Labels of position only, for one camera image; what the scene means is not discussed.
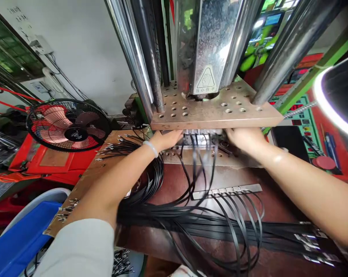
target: plastic container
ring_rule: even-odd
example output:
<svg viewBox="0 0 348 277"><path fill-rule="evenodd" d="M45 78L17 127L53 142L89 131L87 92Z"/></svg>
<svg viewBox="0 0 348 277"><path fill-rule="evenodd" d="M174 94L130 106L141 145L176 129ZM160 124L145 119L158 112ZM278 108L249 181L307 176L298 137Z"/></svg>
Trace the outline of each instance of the plastic container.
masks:
<svg viewBox="0 0 348 277"><path fill-rule="evenodd" d="M6 229L2 232L1 236L11 229L20 219L22 219L25 215L27 215L31 210L33 210L39 203L43 201L51 201L51 202L65 202L66 198L70 194L70 190L64 188L56 188L46 191L42 193L40 196L36 197L31 201L28 205L26 205L21 212L19 212L14 219L7 225Z"/></svg>
<svg viewBox="0 0 348 277"><path fill-rule="evenodd" d="M51 238L43 231L61 207L42 202L0 237L0 277L18 277Z"/></svg>

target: white sleeve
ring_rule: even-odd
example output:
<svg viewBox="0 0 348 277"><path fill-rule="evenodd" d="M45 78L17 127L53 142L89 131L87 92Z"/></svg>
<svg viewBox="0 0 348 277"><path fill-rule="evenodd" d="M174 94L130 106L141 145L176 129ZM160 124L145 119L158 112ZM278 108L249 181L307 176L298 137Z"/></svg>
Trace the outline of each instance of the white sleeve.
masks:
<svg viewBox="0 0 348 277"><path fill-rule="evenodd" d="M111 277L114 230L100 219L63 227L42 258L34 277Z"/></svg>

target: lamp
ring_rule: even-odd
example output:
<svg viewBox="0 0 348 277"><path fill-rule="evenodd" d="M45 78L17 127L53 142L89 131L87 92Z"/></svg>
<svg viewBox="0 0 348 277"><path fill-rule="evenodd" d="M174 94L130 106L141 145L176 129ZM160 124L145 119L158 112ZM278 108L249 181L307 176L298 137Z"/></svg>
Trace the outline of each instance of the lamp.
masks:
<svg viewBox="0 0 348 277"><path fill-rule="evenodd" d="M348 135L348 58L321 72L313 92L323 113Z"/></svg>

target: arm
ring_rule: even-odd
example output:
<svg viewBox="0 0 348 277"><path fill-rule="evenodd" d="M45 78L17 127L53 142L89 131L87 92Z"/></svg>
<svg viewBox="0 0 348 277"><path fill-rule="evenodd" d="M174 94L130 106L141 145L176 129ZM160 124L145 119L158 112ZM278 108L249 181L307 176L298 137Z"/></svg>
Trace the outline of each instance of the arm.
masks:
<svg viewBox="0 0 348 277"><path fill-rule="evenodd" d="M228 129L227 134L265 167L311 221L348 247L348 184L267 143L258 128Z"/></svg>
<svg viewBox="0 0 348 277"><path fill-rule="evenodd" d="M174 146L182 137L182 131L172 131L165 135L156 132L150 142L159 153ZM102 219L116 227L117 209L120 201L137 182L143 171L155 158L149 145L142 145L104 173L91 186L70 214L65 225L74 221L94 218Z"/></svg>

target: hand warning sticker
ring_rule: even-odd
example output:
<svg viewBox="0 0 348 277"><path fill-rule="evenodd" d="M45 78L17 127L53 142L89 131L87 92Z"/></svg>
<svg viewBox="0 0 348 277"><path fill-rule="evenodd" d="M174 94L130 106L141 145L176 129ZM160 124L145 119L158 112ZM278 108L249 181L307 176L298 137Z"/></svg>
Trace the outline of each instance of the hand warning sticker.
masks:
<svg viewBox="0 0 348 277"><path fill-rule="evenodd" d="M212 65L207 65L204 68L201 77L195 86L194 94L216 92L216 84L212 72Z"/></svg>

